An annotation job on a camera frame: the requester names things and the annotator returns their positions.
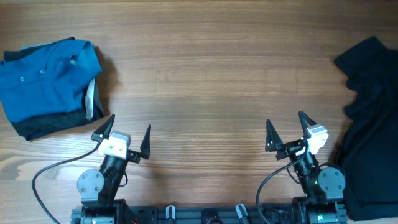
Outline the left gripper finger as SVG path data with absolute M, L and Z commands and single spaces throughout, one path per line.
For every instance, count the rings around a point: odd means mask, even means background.
M 141 157 L 143 159 L 150 158 L 150 133 L 151 133 L 151 125 L 147 127 L 146 133 L 142 140 L 140 150 L 141 150 Z
M 104 139 L 109 139 L 114 120 L 115 114 L 112 114 L 105 123 L 92 133 L 91 140 L 101 142 Z

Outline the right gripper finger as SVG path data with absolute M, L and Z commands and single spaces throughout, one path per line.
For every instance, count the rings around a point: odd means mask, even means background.
M 307 116 L 303 111 L 298 112 L 301 127 L 305 134 L 312 134 L 313 128 L 317 128 L 318 123 Z
M 283 148 L 283 142 L 275 130 L 273 124 L 268 119 L 266 121 L 266 143 L 265 143 L 265 151 L 266 152 L 276 152 Z

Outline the black polo shirt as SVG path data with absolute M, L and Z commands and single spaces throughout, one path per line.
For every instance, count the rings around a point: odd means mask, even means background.
M 370 37 L 334 63 L 357 93 L 344 107 L 352 123 L 335 157 L 346 172 L 348 215 L 354 221 L 396 217 L 397 51 Z

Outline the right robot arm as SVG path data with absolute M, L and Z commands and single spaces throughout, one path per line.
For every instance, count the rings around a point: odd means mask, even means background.
M 268 175 L 256 193 L 256 207 L 264 223 L 334 223 L 348 221 L 343 204 L 345 173 L 336 165 L 319 164 L 315 154 L 322 148 L 328 137 L 327 129 L 298 112 L 303 136 L 295 141 L 284 143 L 275 127 L 266 121 L 265 151 L 276 152 L 276 159 L 288 158 L 290 162 Z M 301 185 L 303 197 L 294 197 L 290 204 L 260 204 L 260 194 L 265 184 L 276 174 L 293 168 Z

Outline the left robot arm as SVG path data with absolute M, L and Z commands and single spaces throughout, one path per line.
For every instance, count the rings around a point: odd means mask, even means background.
M 113 131 L 115 115 L 101 125 L 91 135 L 98 143 L 96 150 L 104 155 L 98 170 L 84 171 L 77 180 L 77 189 L 81 195 L 82 207 L 72 211 L 71 223 L 79 224 L 128 224 L 137 223 L 134 212 L 124 199 L 116 200 L 115 196 L 122 178 L 126 178 L 126 167 L 129 162 L 138 164 L 141 159 L 150 158 L 150 132 L 146 130 L 140 151 L 129 149 L 130 135 Z

